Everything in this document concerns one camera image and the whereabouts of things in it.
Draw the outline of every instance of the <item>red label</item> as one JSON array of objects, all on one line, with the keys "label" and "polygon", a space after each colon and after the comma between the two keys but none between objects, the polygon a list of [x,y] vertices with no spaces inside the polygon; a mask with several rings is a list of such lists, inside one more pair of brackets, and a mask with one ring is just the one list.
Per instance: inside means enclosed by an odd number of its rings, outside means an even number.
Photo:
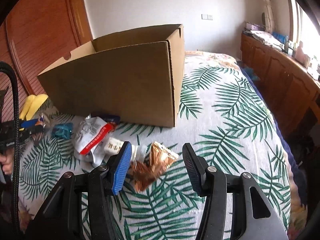
[{"label": "red label", "polygon": [[80,152],[80,154],[87,154],[93,146],[96,146],[99,142],[102,141],[102,139],[107,135],[108,132],[110,132],[113,129],[113,125],[110,123],[107,123],[105,126],[101,128],[97,136],[90,142],[84,149]]}]

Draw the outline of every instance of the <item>banana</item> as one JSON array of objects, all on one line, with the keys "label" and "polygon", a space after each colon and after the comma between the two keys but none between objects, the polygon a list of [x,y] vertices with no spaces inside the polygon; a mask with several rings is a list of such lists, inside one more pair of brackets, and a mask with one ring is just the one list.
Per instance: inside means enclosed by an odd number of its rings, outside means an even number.
[{"label": "banana", "polygon": [[22,109],[22,111],[21,111],[21,113],[20,113],[20,116],[19,116],[19,118],[20,118],[21,120],[24,120],[24,119],[25,119],[25,117],[26,117],[26,115],[27,115],[27,113],[28,113],[28,111],[29,111],[29,109],[30,109],[30,106],[31,106],[31,104],[32,104],[32,102],[33,102],[33,100],[34,100],[35,98],[36,98],[35,95],[30,95],[30,96],[27,97],[27,99],[26,99],[26,101],[25,101],[25,103],[24,103],[24,105],[23,105],[23,109]]},{"label": "banana", "polygon": [[48,95],[40,94],[33,99],[32,104],[29,108],[29,111],[26,115],[26,120],[29,121],[33,117],[33,115],[36,113],[36,111],[39,109],[39,107],[47,100]]}]

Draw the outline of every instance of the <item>copper foil wrapper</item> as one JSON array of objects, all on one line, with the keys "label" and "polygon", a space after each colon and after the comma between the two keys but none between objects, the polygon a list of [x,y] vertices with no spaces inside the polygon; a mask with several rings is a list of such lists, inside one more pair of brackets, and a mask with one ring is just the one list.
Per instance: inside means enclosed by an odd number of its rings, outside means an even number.
[{"label": "copper foil wrapper", "polygon": [[136,160],[131,163],[130,170],[136,192],[142,192],[149,187],[178,158],[179,155],[175,152],[170,151],[158,142],[153,142],[150,148],[149,166]]}]

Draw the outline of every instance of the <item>metal bolt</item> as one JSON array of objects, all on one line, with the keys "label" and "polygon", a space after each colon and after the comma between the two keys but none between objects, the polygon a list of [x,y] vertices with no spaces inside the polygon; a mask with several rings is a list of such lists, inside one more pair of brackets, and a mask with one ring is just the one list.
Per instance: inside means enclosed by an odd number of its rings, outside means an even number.
[{"label": "metal bolt", "polygon": [[63,174],[63,177],[65,177],[66,179],[67,178],[70,178],[72,176],[72,172],[71,171],[67,171]]},{"label": "metal bolt", "polygon": [[99,171],[105,171],[108,168],[107,165],[101,164],[100,166],[98,166],[98,170]]},{"label": "metal bolt", "polygon": [[208,167],[208,171],[210,172],[216,172],[217,171],[217,168],[215,166],[209,166]]},{"label": "metal bolt", "polygon": [[250,178],[251,178],[251,174],[248,173],[248,172],[244,172],[244,173],[242,174],[242,176],[243,176],[244,178],[246,178],[246,179],[250,179]]}]

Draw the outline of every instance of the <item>bed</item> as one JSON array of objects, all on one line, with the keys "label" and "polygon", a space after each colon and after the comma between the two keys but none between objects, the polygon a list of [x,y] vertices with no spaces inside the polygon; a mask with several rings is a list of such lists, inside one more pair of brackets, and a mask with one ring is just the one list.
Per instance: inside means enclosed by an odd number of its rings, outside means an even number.
[{"label": "bed", "polygon": [[[73,122],[74,129],[83,120],[83,117],[59,113],[50,100],[41,106],[35,117],[40,112],[46,113],[52,124]],[[284,149],[284,141],[277,132],[272,114],[234,58],[186,52],[176,127],[120,123],[113,133],[113,137],[136,145],[158,141],[180,155],[146,191],[135,193],[126,181],[120,194],[111,199],[119,238],[195,238],[205,199],[193,192],[188,179],[181,156],[186,142],[190,142],[210,165],[225,173],[250,172],[284,227],[288,229],[290,225],[295,233],[299,228],[293,225],[295,221],[290,221],[290,210],[292,202],[301,207],[301,201],[293,180],[292,163],[288,161],[290,149]],[[51,138],[48,133],[38,145],[31,141],[24,144],[19,190],[22,229],[64,172],[81,174],[92,169],[90,163],[74,158],[72,140]],[[84,234],[90,239],[86,194],[83,194],[82,205]],[[231,214],[232,196],[228,194],[224,239],[230,237]],[[302,215],[295,219],[302,221],[303,228]]]}]

